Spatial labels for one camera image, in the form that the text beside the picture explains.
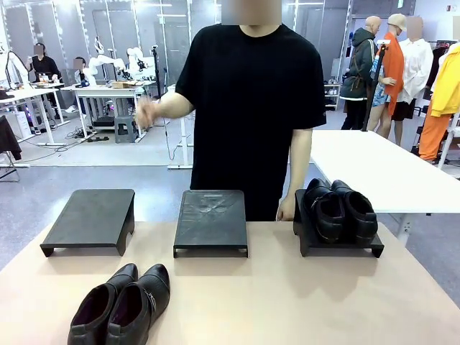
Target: plastic stool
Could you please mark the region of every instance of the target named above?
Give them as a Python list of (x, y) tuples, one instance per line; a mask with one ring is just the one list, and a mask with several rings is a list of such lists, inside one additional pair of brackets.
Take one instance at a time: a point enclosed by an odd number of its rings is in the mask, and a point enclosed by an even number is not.
[(115, 142), (136, 142), (139, 137), (136, 123), (131, 116), (121, 116), (115, 118)]

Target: pair of shoes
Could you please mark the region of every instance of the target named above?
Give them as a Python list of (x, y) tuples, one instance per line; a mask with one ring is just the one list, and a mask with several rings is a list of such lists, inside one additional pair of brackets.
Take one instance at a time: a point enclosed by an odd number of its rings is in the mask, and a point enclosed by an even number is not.
[(64, 110), (66, 113), (73, 113), (74, 111), (77, 110), (77, 107), (72, 105), (72, 106), (69, 106), (66, 110)]
[(340, 180), (329, 187), (314, 178), (303, 207), (323, 242), (368, 245), (377, 233), (377, 216), (369, 200)]
[(127, 264), (92, 289), (70, 323), (68, 345), (145, 345), (169, 303), (170, 279), (162, 264), (137, 278), (136, 265)]

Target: yellow jacket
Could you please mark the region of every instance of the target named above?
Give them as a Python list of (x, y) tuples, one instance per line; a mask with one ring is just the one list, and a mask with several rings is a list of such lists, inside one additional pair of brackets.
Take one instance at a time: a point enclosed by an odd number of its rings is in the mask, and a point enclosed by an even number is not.
[(452, 48), (436, 81), (431, 116), (455, 114), (460, 109), (460, 45)]

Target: orange pants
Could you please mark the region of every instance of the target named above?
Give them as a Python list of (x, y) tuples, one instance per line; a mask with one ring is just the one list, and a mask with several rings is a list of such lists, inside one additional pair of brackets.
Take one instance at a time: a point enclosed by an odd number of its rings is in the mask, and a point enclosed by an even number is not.
[(433, 102), (428, 107), (428, 113), (423, 125), (423, 132), (420, 137), (420, 148), (418, 153), (422, 160), (434, 160), (438, 156), (441, 140), (449, 127), (452, 114), (443, 114), (440, 117), (431, 116)]

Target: hand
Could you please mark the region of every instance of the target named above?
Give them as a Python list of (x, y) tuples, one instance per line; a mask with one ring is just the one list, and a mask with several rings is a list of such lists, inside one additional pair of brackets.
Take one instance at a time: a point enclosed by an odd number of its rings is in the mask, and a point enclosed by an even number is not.
[(280, 207), (278, 208), (277, 221), (293, 221), (295, 212), (295, 196), (287, 195), (286, 198), (281, 201)]
[(393, 79), (393, 78), (383, 78), (383, 79), (382, 79), (382, 84), (394, 86), (394, 85), (396, 85), (396, 79)]
[(140, 98), (137, 103), (137, 123), (143, 128), (151, 127), (158, 117), (160, 117), (158, 104), (147, 97)]

